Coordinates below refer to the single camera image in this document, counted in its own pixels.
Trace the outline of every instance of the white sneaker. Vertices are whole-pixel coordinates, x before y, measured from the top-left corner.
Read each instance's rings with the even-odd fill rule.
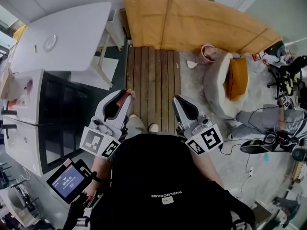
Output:
[[[159,132],[159,126],[158,124],[152,124],[149,126],[148,132],[157,133]]]
[[[227,120],[227,123],[229,123],[232,127],[236,127],[242,124],[236,120]]]

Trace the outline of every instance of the wooden pallet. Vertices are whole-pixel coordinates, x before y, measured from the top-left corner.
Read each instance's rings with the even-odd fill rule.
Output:
[[[156,123],[160,131],[174,133],[172,98],[180,94],[179,52],[129,47],[126,83],[136,95],[133,113],[145,127]]]

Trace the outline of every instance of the debris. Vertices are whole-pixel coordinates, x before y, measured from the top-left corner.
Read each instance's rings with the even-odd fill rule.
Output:
[[[191,69],[197,66],[197,63],[193,61],[189,61],[189,60],[187,60],[187,64],[188,64],[188,67]]]

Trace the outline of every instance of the screen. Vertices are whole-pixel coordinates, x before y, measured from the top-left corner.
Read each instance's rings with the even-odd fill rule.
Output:
[[[70,165],[61,176],[59,176],[52,186],[63,196],[67,197],[82,181],[82,176],[73,165]]]

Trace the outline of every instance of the grey pants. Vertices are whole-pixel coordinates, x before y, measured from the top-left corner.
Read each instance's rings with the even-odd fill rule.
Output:
[[[126,124],[127,127],[127,136],[125,139],[132,138],[134,136],[137,136],[139,134],[148,134],[148,131],[144,125],[144,123],[141,121],[141,119],[137,116],[132,117],[129,119],[129,121]],[[168,133],[168,132],[157,132],[157,133],[151,133],[150,134],[157,134],[157,135],[172,135],[176,136],[174,133]]]
[[[233,138],[242,138],[248,135],[263,135],[268,129],[273,129],[274,127],[278,130],[278,108],[272,105],[265,105],[263,108],[257,112],[240,112],[236,116],[236,120],[242,124],[233,128],[231,131]],[[284,112],[284,116],[286,122],[289,122],[286,124],[286,129],[291,133],[291,131],[298,129],[300,123],[291,124],[290,122],[303,119],[304,112],[287,109]]]

